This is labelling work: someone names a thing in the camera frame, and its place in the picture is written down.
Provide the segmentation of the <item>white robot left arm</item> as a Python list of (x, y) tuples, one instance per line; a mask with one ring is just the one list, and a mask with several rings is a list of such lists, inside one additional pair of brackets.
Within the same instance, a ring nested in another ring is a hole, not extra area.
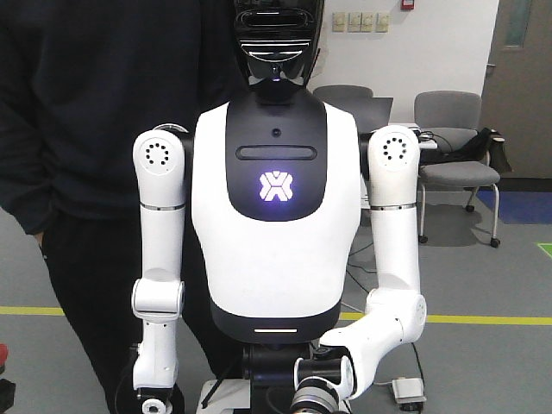
[(131, 306), (142, 321), (132, 373), (143, 413), (170, 413), (178, 377), (176, 322), (183, 310), (181, 280), (185, 226), (185, 129), (165, 123), (140, 134), (133, 146), (141, 215), (141, 277)]

